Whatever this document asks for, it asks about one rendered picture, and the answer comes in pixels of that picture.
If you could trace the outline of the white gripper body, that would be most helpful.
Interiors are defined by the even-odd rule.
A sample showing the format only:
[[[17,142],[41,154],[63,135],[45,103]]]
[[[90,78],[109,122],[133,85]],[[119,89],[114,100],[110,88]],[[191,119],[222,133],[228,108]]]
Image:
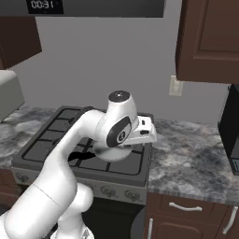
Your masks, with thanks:
[[[125,141],[125,145],[138,145],[154,143],[157,141],[157,136],[155,134],[131,134]]]

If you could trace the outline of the grey stove with black grates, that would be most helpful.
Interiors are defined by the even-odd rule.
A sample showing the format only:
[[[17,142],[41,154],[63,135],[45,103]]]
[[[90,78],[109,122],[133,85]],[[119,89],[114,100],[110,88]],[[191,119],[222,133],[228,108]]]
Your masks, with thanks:
[[[30,185],[39,175],[43,163],[54,146],[62,139],[80,114],[73,106],[60,107],[41,127],[33,138],[21,149],[12,161],[12,172],[17,183]],[[126,203],[144,204],[147,198],[150,144],[134,145],[131,154],[120,162],[104,162],[92,150],[93,141],[81,140],[69,156],[69,166],[77,182],[87,185],[98,198]],[[21,183],[16,174],[29,177]],[[101,187],[108,186],[116,191],[116,197],[108,198]],[[126,190],[135,190],[140,199],[132,202],[125,197]]]

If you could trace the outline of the grey stove knob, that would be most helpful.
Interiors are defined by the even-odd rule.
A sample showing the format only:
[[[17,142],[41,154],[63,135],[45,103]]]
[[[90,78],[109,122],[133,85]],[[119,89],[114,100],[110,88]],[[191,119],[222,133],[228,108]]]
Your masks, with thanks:
[[[116,191],[114,189],[111,189],[108,186],[101,187],[101,192],[106,195],[108,198],[116,197]]]
[[[140,199],[140,194],[135,190],[126,190],[124,192],[124,195],[126,198],[128,198],[132,202],[136,202]]]
[[[26,183],[29,179],[28,176],[26,175],[23,175],[23,174],[20,174],[20,173],[17,173],[16,174],[16,177],[18,178],[18,180],[21,182],[21,183]]]

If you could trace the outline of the black oven door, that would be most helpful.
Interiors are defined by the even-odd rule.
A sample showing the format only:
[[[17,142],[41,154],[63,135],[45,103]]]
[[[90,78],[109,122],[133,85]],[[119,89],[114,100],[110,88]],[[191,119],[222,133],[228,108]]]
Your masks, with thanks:
[[[141,204],[94,198],[82,218],[94,239],[143,239],[145,214]]]

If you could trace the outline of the black countertop appliance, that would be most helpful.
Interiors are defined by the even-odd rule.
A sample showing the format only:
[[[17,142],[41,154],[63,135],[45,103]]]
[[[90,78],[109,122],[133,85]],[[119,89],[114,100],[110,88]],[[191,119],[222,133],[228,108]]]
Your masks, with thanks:
[[[232,84],[228,89],[218,131],[232,172],[239,176],[239,84]]]

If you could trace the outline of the dark brown base cupboard door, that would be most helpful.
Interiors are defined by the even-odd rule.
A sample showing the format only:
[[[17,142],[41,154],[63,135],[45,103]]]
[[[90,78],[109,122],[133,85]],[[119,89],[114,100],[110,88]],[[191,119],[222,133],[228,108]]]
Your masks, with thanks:
[[[230,205],[225,214],[224,219],[222,220],[222,223],[218,230],[216,239],[239,239],[239,206],[238,206],[235,221],[234,221],[231,229],[225,235],[222,233],[223,228],[225,228],[227,226],[228,221],[231,217],[232,209],[233,209],[233,206]]]
[[[148,238],[148,222],[153,218],[151,239],[215,239],[218,226],[146,214],[144,239]]]

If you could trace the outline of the dark brown drawer front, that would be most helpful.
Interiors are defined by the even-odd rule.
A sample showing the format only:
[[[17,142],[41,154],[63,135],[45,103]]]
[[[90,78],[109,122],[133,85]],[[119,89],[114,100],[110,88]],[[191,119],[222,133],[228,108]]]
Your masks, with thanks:
[[[169,203],[185,206],[200,206],[203,211],[186,212],[169,206]],[[228,209],[225,204],[217,204],[195,199],[175,197],[171,195],[161,195],[156,193],[148,194],[148,203],[153,213],[164,215],[172,218],[183,218],[185,220],[193,220],[196,222],[205,222],[212,225],[219,225]]]

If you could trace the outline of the black microwave oven with clock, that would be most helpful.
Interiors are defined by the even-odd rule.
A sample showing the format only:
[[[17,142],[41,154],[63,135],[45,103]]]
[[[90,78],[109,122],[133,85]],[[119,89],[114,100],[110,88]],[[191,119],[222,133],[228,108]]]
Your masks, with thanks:
[[[0,0],[0,17],[162,18],[166,0]]]

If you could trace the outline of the pale grey countertop appliance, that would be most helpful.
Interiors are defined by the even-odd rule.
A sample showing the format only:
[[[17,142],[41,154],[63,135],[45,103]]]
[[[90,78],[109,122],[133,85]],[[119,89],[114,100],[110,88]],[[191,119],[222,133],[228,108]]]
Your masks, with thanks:
[[[0,70],[0,123],[24,103],[17,74],[11,70]]]

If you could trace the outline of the dark brown base cupboard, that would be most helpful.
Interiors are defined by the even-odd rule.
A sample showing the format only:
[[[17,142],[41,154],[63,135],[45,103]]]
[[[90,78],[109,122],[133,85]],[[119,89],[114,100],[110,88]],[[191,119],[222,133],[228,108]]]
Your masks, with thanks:
[[[16,184],[12,172],[0,169],[0,215],[6,212],[21,195],[21,188]]]

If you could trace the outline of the cream wall socket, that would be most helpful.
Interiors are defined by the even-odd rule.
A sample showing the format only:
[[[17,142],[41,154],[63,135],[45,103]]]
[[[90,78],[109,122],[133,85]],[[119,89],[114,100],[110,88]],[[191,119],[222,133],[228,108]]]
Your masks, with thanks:
[[[183,91],[183,82],[176,79],[176,76],[170,76],[170,96],[181,96]]]

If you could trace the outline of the dark brown wall cupboard door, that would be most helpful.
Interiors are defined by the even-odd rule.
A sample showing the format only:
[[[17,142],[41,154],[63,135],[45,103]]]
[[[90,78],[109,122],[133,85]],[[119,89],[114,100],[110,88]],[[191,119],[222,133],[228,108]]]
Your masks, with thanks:
[[[182,0],[175,63],[180,81],[239,84],[239,0]]]

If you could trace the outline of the dark brown wall cupboard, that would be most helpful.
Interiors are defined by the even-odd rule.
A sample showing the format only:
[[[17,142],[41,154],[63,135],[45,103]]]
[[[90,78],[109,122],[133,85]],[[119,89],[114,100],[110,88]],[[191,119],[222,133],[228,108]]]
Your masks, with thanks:
[[[0,70],[42,51],[34,17],[0,17]]]

